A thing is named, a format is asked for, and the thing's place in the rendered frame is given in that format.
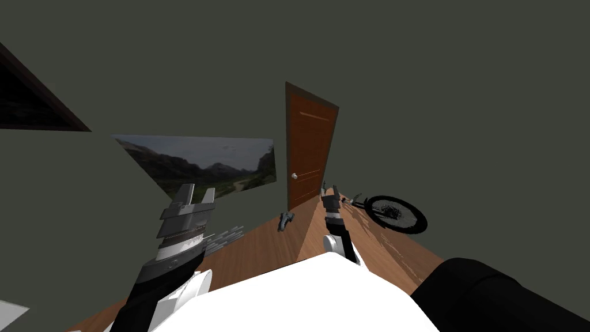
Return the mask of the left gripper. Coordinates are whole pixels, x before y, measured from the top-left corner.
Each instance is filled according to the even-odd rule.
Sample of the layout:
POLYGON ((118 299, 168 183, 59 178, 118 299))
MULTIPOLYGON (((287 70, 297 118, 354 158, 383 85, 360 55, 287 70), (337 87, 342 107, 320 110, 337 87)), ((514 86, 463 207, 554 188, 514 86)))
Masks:
POLYGON ((181 185, 171 202, 171 207, 164 209, 161 214, 162 224, 157 239, 174 237, 196 229, 202 232, 206 230, 216 207, 215 188, 208 188, 201 203, 197 204, 191 204, 193 192, 193 183, 181 185))

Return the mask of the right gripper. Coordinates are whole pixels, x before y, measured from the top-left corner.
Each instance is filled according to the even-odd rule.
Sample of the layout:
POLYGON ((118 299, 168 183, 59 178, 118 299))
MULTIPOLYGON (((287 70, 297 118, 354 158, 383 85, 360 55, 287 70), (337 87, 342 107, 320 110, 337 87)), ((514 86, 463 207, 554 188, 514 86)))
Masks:
POLYGON ((323 197, 323 207, 326 213, 339 213, 341 199, 336 185, 332 187, 332 194, 326 195, 326 183, 323 181, 320 188, 320 196, 323 197))

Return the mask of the brown wooden door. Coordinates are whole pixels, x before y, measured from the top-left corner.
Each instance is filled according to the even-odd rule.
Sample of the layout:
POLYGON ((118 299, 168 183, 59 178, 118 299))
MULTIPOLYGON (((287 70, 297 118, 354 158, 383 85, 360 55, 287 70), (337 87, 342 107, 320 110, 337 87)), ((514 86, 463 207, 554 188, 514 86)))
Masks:
POLYGON ((289 209, 318 195, 334 132, 338 107, 289 92, 289 209))

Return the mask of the black bicycle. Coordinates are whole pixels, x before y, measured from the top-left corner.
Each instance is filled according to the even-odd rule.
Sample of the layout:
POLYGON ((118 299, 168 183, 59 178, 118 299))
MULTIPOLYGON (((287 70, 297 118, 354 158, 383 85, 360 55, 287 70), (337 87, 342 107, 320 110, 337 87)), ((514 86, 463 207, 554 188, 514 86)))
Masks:
POLYGON ((343 197, 341 202, 364 210, 380 227, 407 235, 422 233, 428 227, 425 215, 407 201, 387 195, 377 195, 363 201, 359 197, 359 194, 351 199, 343 197))

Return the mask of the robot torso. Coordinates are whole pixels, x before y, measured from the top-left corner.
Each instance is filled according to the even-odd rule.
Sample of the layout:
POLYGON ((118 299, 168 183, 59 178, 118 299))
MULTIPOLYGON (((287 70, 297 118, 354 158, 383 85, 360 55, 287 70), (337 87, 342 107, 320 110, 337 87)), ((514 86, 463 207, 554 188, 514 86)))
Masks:
POLYGON ((439 332, 406 292, 328 252, 197 295, 153 332, 439 332))

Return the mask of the landscape picture on wall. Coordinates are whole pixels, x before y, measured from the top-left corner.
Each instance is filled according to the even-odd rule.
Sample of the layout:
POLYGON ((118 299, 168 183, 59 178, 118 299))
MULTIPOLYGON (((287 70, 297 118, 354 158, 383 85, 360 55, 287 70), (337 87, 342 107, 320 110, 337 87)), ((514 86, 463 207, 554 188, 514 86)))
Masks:
POLYGON ((113 138, 170 197, 195 185, 200 200, 214 187, 217 198, 277 180, 274 141, 269 138, 124 135, 113 138))

